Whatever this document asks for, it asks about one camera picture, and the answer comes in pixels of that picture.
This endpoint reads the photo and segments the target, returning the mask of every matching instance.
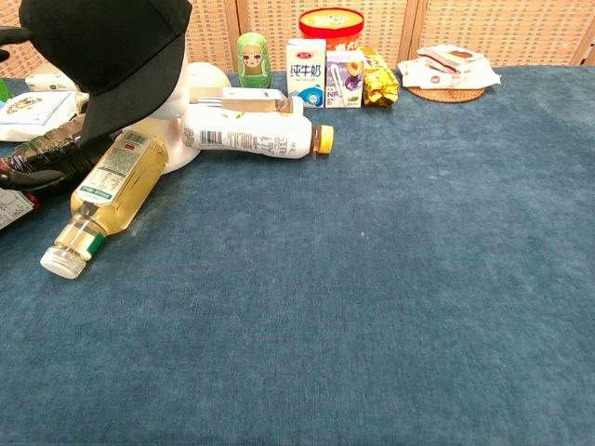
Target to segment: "yellow bottle cap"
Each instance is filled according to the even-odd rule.
[[[328,154],[333,149],[333,140],[335,139],[335,129],[331,125],[320,126],[320,147],[318,153]]]

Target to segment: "blue felt table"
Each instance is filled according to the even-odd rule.
[[[595,70],[497,72],[203,152],[76,281],[68,195],[0,231],[0,443],[595,444]]]

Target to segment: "milk carton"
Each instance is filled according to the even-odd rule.
[[[362,51],[329,51],[326,55],[326,108],[362,107],[364,86]]]
[[[324,105],[324,39],[290,39],[286,49],[287,93],[298,96],[306,107]]]

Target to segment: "black baseball cap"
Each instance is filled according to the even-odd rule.
[[[89,93],[80,144],[157,110],[178,82],[188,0],[22,0],[33,46]]]

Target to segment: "yellow liquid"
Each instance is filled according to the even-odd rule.
[[[168,161],[167,148],[159,137],[146,137],[146,150],[136,160],[131,170],[122,174],[109,174],[114,166],[113,160],[118,153],[124,152],[123,140],[129,132],[125,132],[108,149],[87,178],[97,174],[111,175],[120,181],[119,190],[107,203],[88,200],[81,188],[88,184],[87,178],[71,197],[73,217],[62,230],[54,245],[68,251],[74,251],[84,260],[89,260],[102,240],[108,236],[125,230],[144,203],[145,199],[157,183]]]

